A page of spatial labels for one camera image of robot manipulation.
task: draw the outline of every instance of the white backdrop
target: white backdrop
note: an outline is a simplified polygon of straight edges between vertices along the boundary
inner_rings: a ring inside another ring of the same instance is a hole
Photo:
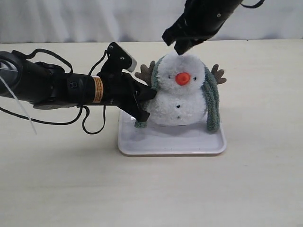
[[[255,4],[258,0],[245,0]],[[161,41],[185,0],[0,0],[0,42]],[[303,0],[237,8],[213,39],[303,37]]]

